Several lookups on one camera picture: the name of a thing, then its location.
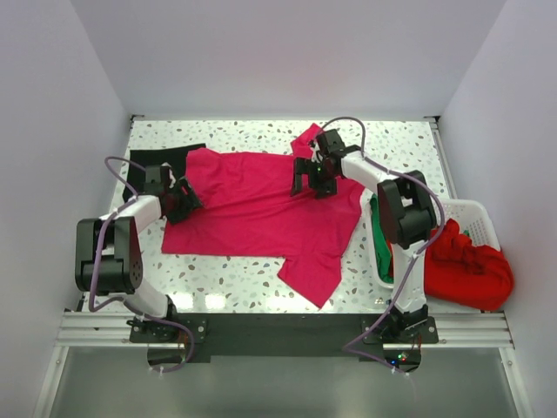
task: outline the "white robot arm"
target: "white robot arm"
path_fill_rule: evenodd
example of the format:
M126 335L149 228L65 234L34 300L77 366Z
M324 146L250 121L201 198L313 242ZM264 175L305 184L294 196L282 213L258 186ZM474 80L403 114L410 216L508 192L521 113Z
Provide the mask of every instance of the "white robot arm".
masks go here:
M437 220L430 196L408 179L425 184L423 174L414 171L396 179L382 172L366 161L358 146L345 146L336 130L320 133L312 147L312 159L295 160L292 195L301 191L302 175L307 175L308 185L316 190L318 199L336 193L337 177L353 179L376 193L381 229L393 244L394 260L396 301L384 331L396 338L425 323L424 257L416 254L429 240Z

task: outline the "white enclosure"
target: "white enclosure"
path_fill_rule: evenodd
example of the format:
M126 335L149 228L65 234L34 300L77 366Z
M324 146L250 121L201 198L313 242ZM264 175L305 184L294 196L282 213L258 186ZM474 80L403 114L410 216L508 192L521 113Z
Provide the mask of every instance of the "white enclosure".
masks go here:
M72 0L126 109L440 115L503 0Z

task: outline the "white basket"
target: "white basket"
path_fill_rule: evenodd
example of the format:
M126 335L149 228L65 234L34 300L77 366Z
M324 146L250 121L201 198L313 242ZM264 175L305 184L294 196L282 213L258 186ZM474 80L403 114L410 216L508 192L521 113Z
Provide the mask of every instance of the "white basket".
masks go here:
M493 223L489 219L486 208L481 203L475 200L442 198L440 198L440 201L445 210L446 220L456 220L460 225L461 233L468 230L472 243L475 246L491 246L496 250L500 250ZM435 208L437 219L439 219L439 210L435 203L433 203L433 207ZM369 260L372 265L372 276L381 287L392 289L393 284L385 283L378 274L372 234L372 206L369 204L369 201L366 201L364 214L366 217L367 249L369 252Z

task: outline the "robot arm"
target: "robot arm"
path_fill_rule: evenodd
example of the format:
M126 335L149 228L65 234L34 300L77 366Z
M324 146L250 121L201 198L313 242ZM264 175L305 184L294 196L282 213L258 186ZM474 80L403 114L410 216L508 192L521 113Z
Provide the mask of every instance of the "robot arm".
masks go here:
M175 313L170 298L143 280L143 262L138 235L150 223L166 216L177 223L198 207L195 192L185 178L172 184L171 167L156 165L146 168L144 195L126 207L108 225L97 275L97 295L119 298L132 311L154 318ZM94 280L97 242L102 224L110 214L98 219L83 219L77 224L76 284L89 292Z
M413 259L437 223L431 198L411 180L395 179L370 165L358 146L345 146L336 130L319 134L316 141L311 160L296 158L292 195L301 191L303 174L307 174L308 185L317 191L318 199L336 193L338 176L353 179L378 195L381 229L393 244L393 298L396 298L381 332L396 338L427 320L424 258L417 257L414 262ZM421 172L407 175L425 183Z

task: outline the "speckled white tabletop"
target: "speckled white tabletop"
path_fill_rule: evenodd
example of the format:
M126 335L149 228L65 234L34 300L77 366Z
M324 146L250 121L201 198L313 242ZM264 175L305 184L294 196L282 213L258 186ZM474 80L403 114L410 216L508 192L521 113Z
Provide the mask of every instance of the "speckled white tabletop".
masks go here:
M307 129L308 120L193 120L136 121L125 157L130 149L160 149L205 143L217 152L291 153L290 142ZM361 139L358 126L339 122L347 145ZM439 154L427 122L366 122L366 152L382 164L400 171L421 170L427 184L440 196L448 197ZM121 174L125 177L127 166ZM122 204L123 186L118 184L112 208ZM362 195L362 205L370 193ZM362 219L342 258L342 282L319 311L311 302L293 292L279 277L280 258L169 255L160 251L164 220L151 224L140 234L144 258L144 279L169 294L180 312L226 313L380 313L390 291L375 284L366 251L366 230ZM428 298L431 313L478 312L450 302ZM107 311L125 311L118 303Z

